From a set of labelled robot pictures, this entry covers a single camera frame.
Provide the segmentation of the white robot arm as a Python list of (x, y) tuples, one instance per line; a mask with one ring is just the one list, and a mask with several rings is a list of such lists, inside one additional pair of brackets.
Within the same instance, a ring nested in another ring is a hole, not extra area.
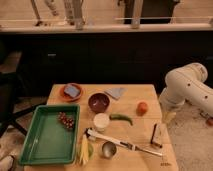
[(204, 84), (207, 77), (208, 71), (200, 63), (190, 63), (166, 74), (166, 87), (159, 96), (163, 123), (169, 123), (186, 100), (213, 115), (213, 88)]

